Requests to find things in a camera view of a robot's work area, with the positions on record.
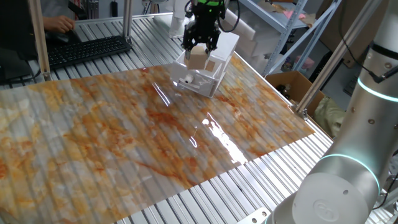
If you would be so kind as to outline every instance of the cable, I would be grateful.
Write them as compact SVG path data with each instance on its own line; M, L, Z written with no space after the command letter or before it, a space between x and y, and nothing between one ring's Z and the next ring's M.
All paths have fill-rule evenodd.
M149 2L147 10L145 11L145 15L148 13L148 9L150 8L150 5L152 4L152 2Z
M383 199L383 201L381 202L381 204L380 204L379 206L377 206L376 208L373 208L372 210L379 209L379 208L381 208L381 207L384 205L384 203L385 203L386 200L387 200L388 193L391 191L391 188L392 188L392 186L394 185L394 183L396 182L397 178L398 178L398 173L397 173L396 176L393 178L393 180L392 180L390 186L388 187L387 193L386 193L386 195L384 196L384 199Z
M0 82L0 85L5 85L5 84L20 84L20 83L24 83L24 82L29 82L31 80L33 80L34 78L37 78L39 75L41 74L41 70L39 69L39 71L30 78L21 78L20 80L15 80L15 81L3 81Z
M387 78L389 78L389 77L395 75L395 74L398 72L398 70L396 70L396 71L395 71L395 70L394 70L394 71L391 70L390 72L387 72L386 75L383 75L383 76L379 77L379 76L377 76L374 72L372 72L372 71L370 71L369 69L367 69L365 66L363 66L363 64L361 64L359 61L357 61L357 60L355 59L353 52L351 51L351 49L349 48L349 46L348 46L346 40L344 39L343 31L342 31L342 29L343 29L343 28L342 28L342 27L343 27L343 20L344 20L344 16L345 16L345 13L346 13L347 2L348 2L348 0L344 1L344 2L343 2L343 5L342 5L342 8L341 8L341 15L340 15L340 18L339 18L339 23L338 23L338 32L339 32L339 35L340 35L340 37L341 37L341 39L342 39L344 45L346 46L346 48L347 48L349 54L350 54L351 57L354 59L355 63L357 63L359 66L361 66L361 68L365 69L365 70L370 74L370 76L373 78L373 80L374 80L376 83L383 82L385 79L387 79Z
M189 11L188 11L188 6L189 6L189 4L191 3L191 0L189 0L188 2L187 2L187 4L185 5L185 7L184 7L184 11L185 11L185 13L190 13Z
M239 0L236 0L236 4L238 5L238 18L236 19L235 25L232 27L232 29L230 29L230 30L225 30L225 29L223 28L223 26L221 25L220 17L217 17L218 26L219 26L220 29L221 29L222 31L224 31L224 32L232 32L232 31L234 31L235 28L236 28L236 27L238 26L238 24L239 24L239 20L241 19L241 8L240 8L240 6L239 6Z

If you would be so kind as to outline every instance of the plastic sheet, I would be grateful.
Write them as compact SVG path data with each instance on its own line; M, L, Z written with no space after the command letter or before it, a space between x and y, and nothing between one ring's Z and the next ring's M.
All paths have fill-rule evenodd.
M212 99L169 71L1 91L0 214L113 223L313 133L236 56Z

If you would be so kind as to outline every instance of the cardboard box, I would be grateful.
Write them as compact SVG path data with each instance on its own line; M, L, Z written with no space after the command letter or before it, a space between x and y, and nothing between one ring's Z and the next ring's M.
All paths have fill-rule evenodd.
M289 100L294 100L296 102L300 102L312 86L312 83L297 71L267 75L266 80L275 88L279 85L290 84L292 87L288 92L290 95ZM308 115L313 116L319 102L321 102L324 97L325 94L319 91L307 108Z

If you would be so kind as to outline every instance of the vertical metal post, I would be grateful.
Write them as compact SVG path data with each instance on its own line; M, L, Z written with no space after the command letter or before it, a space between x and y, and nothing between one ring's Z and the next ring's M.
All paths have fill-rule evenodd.
M132 44L131 25L132 25L132 0L124 0L123 37L126 38L129 44Z
M334 9L330 12L329 16L325 20L323 20L322 23L319 25L319 27L315 31L313 37L311 38L310 43L307 45L303 54L301 55L300 60L298 60L298 62L294 65L293 70L298 71L301 69L301 67L303 67L303 64L305 63L308 56L310 55L310 52L315 47L315 44L317 44L319 38L321 37L323 31L325 30L326 26L328 25L330 19L335 14L338 6L340 5L340 2L341 2L341 0L334 0L332 2L332 6L334 6Z
M362 11L359 13L358 17L355 19L348 32L345 35L345 41L348 46L354 42L357 38L365 24L368 22L370 17L373 15L374 11L380 5L382 0L368 0ZM312 102L315 95L318 93L319 89L325 82L325 80L330 76L333 69L337 66L338 62L343 58L344 54L347 52L347 48L343 41L337 46L337 49L329 59L328 63L326 63L325 67L319 74L318 78L314 81L310 89L305 94L304 98L296 107L296 112L306 118L306 111L308 105Z
M289 21L287 22L286 25L286 30L280 35L279 42L277 44L277 47L275 48L274 52L272 53L271 57L269 58L268 64L264 71L262 72L262 76L266 76L269 74L272 66L274 65L274 62L278 58L279 53L282 51L284 45L287 42L287 39L289 38L290 33L293 30L293 26L296 23L296 21L299 19L299 15L302 12L302 9L304 8L305 4L307 3L307 0L298 0L298 3L296 5L296 8L290 17Z
M45 81L51 80L49 56L47 55L47 44L45 43L42 6L40 0L29 0L30 15L36 40L37 55L39 56L40 71Z

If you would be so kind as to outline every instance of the black keyboard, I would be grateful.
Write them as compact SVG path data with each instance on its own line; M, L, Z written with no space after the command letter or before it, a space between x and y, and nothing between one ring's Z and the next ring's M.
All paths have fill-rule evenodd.
M49 49L50 68L68 65L129 51L131 46L121 36L105 37Z

